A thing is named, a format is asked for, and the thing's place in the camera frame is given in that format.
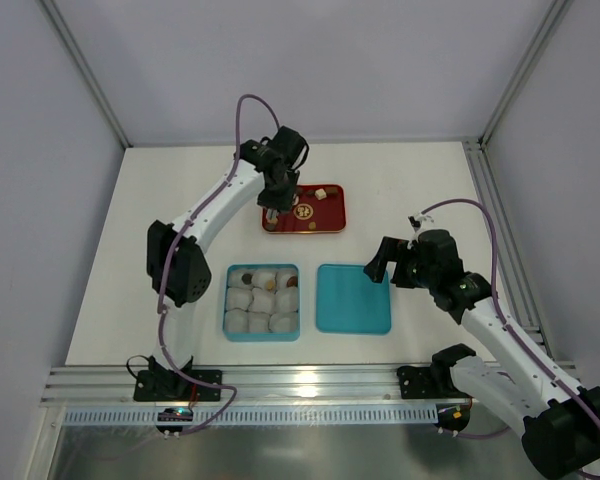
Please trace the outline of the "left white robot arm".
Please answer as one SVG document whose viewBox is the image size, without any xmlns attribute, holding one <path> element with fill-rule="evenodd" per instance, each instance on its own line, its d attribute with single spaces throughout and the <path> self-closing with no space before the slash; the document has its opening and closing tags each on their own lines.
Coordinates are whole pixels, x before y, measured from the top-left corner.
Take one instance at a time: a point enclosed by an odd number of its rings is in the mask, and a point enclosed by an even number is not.
<svg viewBox="0 0 600 480">
<path fill-rule="evenodd" d="M 154 221 L 147 232 L 146 270 L 158 294 L 158 352 L 155 363 L 194 383 L 190 330 L 196 303 L 210 287 L 206 254 L 216 236 L 247 203 L 288 213 L 300 167 L 309 154 L 307 140 L 282 126 L 276 134 L 235 148 L 234 160 L 218 182 L 188 211 L 169 223 Z"/>
</svg>

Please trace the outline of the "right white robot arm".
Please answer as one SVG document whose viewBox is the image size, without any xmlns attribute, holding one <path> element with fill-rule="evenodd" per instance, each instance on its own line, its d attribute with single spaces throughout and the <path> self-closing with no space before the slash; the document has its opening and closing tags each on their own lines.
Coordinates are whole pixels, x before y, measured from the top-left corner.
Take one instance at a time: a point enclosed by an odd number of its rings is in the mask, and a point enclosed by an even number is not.
<svg viewBox="0 0 600 480">
<path fill-rule="evenodd" d="M 374 283 L 394 263 L 393 285 L 424 289 L 436 306 L 498 361 L 488 367 L 464 344 L 438 352 L 440 385 L 477 399 L 519 437 L 535 469 L 560 479 L 600 459 L 600 387 L 587 389 L 554 362 L 498 304 L 492 285 L 465 270 L 446 230 L 384 237 L 364 272 Z"/>
</svg>

